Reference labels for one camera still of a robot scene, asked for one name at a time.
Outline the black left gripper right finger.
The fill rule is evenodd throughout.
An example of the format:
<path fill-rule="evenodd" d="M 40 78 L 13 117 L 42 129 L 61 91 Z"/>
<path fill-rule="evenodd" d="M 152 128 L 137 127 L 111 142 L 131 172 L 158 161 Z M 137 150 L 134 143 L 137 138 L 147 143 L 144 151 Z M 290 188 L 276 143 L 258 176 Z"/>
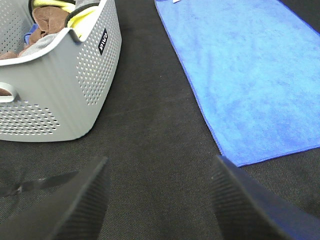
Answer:
<path fill-rule="evenodd" d="M 210 198 L 225 240 L 318 240 L 320 220 L 271 193 L 221 155 L 210 167 Z"/>

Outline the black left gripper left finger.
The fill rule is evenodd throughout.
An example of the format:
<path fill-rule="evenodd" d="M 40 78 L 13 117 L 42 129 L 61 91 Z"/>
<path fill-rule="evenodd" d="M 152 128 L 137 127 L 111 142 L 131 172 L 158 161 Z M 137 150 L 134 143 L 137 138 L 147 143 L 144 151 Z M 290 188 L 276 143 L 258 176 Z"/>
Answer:
<path fill-rule="evenodd" d="M 96 240 L 109 202 L 109 160 L 93 160 L 44 201 L 0 225 L 2 240 Z"/>

